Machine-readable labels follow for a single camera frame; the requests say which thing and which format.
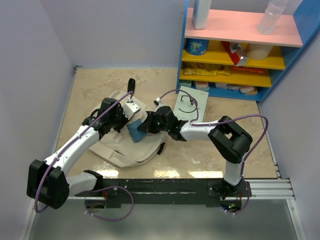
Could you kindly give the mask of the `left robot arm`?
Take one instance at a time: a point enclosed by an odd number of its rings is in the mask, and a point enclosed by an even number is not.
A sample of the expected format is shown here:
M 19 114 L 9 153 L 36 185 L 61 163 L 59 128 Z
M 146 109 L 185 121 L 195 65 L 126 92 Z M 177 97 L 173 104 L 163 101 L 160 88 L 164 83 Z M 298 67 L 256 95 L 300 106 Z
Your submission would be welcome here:
M 78 159 L 110 130 L 120 132 L 140 107 L 133 100 L 121 104 L 114 98 L 104 98 L 99 108 L 86 117 L 79 129 L 59 150 L 45 160 L 34 160 L 28 169 L 26 194 L 46 207 L 60 208 L 68 197 L 88 192 L 99 196 L 104 190 L 102 175 L 85 170 L 67 177 Z

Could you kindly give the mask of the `blue wallet notebook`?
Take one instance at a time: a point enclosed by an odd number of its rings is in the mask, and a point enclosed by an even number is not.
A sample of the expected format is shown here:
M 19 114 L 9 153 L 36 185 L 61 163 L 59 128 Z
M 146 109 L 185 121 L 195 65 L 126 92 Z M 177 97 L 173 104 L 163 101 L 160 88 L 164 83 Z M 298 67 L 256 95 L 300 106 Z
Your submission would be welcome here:
M 146 132 L 138 130 L 138 127 L 141 124 L 142 124 L 142 120 L 138 118 L 137 120 L 127 125 L 127 129 L 134 143 L 139 142 L 147 135 Z

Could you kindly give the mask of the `beige student backpack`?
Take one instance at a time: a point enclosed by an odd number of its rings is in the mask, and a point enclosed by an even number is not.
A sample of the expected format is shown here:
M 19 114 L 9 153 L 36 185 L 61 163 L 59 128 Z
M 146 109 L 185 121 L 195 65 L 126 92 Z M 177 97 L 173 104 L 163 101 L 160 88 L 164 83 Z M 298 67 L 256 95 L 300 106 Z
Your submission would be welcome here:
M 141 110 L 129 121 L 128 124 L 137 119 L 143 122 L 147 118 L 147 111 L 153 108 L 133 97 L 138 102 Z M 140 141 L 134 142 L 125 125 L 120 132 L 111 130 L 99 142 L 89 148 L 91 152 L 119 168 L 135 167 L 146 164 L 164 148 L 166 135 L 164 133 L 147 135 Z

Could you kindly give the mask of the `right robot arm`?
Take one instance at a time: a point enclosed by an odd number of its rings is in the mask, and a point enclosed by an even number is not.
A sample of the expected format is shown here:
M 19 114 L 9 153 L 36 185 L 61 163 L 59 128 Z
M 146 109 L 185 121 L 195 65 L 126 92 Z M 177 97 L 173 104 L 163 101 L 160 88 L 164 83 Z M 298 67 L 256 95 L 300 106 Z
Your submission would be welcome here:
M 162 106 L 148 111 L 146 120 L 137 129 L 150 134 L 167 132 L 175 141 L 211 141 L 226 160 L 225 174 L 215 190 L 233 197 L 241 190 L 243 160 L 249 151 L 253 138 L 228 116 L 207 123 L 192 124 L 179 120 L 170 107 Z

